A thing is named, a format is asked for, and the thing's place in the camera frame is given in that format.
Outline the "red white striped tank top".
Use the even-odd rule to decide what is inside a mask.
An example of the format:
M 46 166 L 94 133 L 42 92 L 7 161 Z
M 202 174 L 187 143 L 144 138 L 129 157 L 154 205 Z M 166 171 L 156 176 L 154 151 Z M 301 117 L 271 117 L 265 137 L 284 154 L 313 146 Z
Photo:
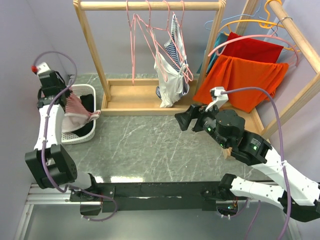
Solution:
M 62 121 L 62 132 L 76 131 L 100 117 L 101 111 L 88 111 L 81 99 L 73 92 L 66 99 L 65 114 Z

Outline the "pink wire hanger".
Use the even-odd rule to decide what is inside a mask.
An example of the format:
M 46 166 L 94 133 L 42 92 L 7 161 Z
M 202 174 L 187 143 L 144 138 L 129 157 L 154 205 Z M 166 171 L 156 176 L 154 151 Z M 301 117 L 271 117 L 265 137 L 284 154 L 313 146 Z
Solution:
M 136 14 L 132 15 L 130 18 L 129 15 L 129 1 L 126 0 L 126 14 L 127 22 L 129 25 L 129 37 L 130 37 L 130 53 L 131 53 L 131 83 L 132 86 L 135 85 L 135 76 L 136 76 Z

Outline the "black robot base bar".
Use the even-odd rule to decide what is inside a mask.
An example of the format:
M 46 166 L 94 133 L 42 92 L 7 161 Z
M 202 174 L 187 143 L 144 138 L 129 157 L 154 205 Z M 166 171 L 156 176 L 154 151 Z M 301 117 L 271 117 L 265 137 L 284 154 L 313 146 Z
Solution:
M 98 183 L 92 192 L 115 200 L 118 211 L 215 211 L 217 201 L 244 200 L 218 181 Z

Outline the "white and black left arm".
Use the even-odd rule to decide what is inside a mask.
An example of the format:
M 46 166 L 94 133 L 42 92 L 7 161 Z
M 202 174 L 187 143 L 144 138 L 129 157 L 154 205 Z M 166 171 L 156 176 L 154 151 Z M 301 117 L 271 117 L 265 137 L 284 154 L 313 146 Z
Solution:
M 85 137 L 93 129 L 100 112 L 94 109 L 94 96 L 78 97 L 54 70 L 38 71 L 41 88 L 37 108 L 40 115 L 38 139 L 25 162 L 41 189 L 82 189 L 88 201 L 96 200 L 100 188 L 90 173 L 78 172 L 76 164 L 63 147 L 63 134 Z

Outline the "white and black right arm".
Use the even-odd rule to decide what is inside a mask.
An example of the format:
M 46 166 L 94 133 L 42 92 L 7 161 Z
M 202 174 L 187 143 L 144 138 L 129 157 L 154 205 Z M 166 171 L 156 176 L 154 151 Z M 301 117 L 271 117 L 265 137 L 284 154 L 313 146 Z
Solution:
M 217 194 L 223 199 L 247 197 L 272 204 L 299 222 L 320 217 L 320 185 L 309 179 L 286 161 L 259 134 L 245 130 L 245 119 L 232 109 L 192 104 L 185 112 L 174 115 L 182 131 L 193 119 L 193 132 L 205 131 L 237 161 L 260 171 L 276 184 L 269 185 L 245 180 L 226 173 L 218 185 Z

